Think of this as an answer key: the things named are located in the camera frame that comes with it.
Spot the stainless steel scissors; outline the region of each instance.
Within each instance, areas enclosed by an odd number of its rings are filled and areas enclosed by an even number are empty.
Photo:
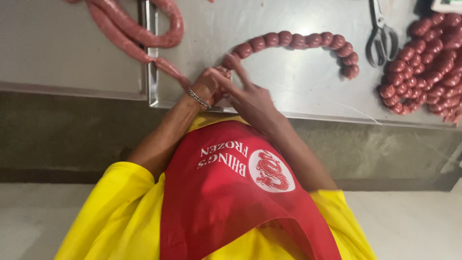
[[[398,54],[398,34],[393,28],[385,24],[382,11],[378,0],[369,0],[371,6],[372,30],[371,38],[366,46],[366,55],[369,63],[374,66],[382,66],[385,62],[393,60]],[[372,55],[372,49],[375,47],[377,51],[377,62]]]

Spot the white circle logo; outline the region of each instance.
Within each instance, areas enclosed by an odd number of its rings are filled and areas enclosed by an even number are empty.
[[[295,183],[287,166],[266,150],[257,150],[249,158],[249,172],[255,184],[267,192],[290,192]]]

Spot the gray floor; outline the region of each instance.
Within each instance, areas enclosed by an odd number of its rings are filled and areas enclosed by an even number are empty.
[[[146,102],[0,92],[0,168],[102,172],[165,113]],[[462,142],[454,131],[291,123],[338,180],[435,181]]]

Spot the person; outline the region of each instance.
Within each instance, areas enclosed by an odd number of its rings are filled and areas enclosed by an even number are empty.
[[[206,69],[128,159],[109,166],[55,259],[376,259],[269,91],[226,58],[243,89]],[[218,88],[239,116],[198,116]]]

